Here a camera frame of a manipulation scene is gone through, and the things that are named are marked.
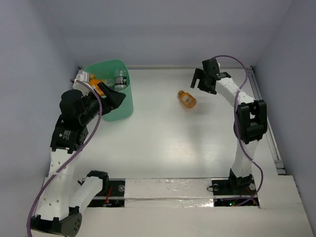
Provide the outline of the clear Pepsi bottle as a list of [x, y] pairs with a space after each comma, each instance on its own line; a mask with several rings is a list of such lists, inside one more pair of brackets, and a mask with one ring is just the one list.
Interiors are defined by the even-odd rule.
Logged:
[[126, 71], [121, 68], [117, 68], [115, 72], [115, 91], [119, 92], [127, 87]]

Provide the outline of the small orange juice bottle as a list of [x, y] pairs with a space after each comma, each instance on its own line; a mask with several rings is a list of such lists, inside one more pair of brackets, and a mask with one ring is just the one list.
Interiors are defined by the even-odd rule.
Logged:
[[89, 85], [100, 95], [100, 96], [105, 96], [103, 91], [99, 88], [98, 84], [101, 83], [102, 81], [97, 79], [95, 74], [90, 74], [89, 75]]

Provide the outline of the amber ribbed orange bottle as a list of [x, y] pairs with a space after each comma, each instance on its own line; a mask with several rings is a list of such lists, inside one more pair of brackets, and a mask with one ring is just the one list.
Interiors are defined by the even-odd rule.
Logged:
[[178, 98], [187, 109], [191, 109], [197, 104], [197, 100], [191, 94], [183, 90], [178, 92]]

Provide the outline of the clear water bottle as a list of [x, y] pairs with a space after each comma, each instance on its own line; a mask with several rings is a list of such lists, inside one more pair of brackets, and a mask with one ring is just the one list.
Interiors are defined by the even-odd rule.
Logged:
[[112, 79], [112, 78], [110, 78], [110, 79], [104, 79], [104, 84], [105, 84], [107, 87], [113, 89], [113, 88], [115, 87], [115, 79]]

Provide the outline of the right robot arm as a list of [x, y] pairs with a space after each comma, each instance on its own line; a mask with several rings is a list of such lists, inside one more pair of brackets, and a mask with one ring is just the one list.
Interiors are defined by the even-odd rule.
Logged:
[[237, 138], [235, 161], [230, 169], [227, 187], [238, 194], [253, 180], [252, 165], [259, 141], [268, 129], [267, 104], [246, 94], [226, 72], [221, 72], [216, 58], [202, 61], [195, 70], [191, 88], [223, 96], [234, 109], [234, 134]]

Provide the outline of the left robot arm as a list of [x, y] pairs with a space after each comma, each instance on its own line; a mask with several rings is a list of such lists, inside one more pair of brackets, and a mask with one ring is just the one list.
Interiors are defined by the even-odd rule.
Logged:
[[85, 82], [75, 80], [74, 83], [81, 85], [81, 89], [68, 90], [61, 96], [61, 114], [50, 142], [49, 173], [28, 214], [28, 236], [32, 236], [32, 231], [76, 236], [82, 214], [93, 198], [109, 196], [113, 189], [107, 172], [92, 170], [79, 189], [71, 193], [80, 153], [96, 133], [102, 116], [117, 109], [126, 95], [103, 82], [97, 85], [105, 97]]

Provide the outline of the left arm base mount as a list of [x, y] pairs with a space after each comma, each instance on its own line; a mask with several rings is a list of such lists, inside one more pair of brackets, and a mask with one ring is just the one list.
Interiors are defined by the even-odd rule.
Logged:
[[102, 180], [102, 189], [88, 207], [124, 207], [125, 179], [110, 179], [107, 172], [92, 170], [87, 176]]

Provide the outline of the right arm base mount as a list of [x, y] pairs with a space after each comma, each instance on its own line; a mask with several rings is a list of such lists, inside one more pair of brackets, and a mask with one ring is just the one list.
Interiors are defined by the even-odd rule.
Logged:
[[215, 196], [215, 206], [257, 206], [256, 186], [252, 174], [237, 177], [230, 169], [227, 178], [215, 179], [207, 188]]

